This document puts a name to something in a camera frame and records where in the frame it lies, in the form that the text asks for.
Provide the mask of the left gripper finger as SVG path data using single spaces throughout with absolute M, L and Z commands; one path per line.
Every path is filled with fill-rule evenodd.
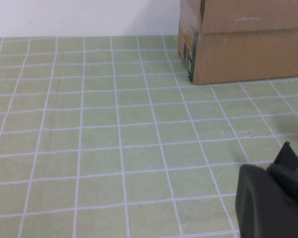
M 285 193 L 298 198 L 298 156 L 288 141 L 283 144 L 267 172 Z

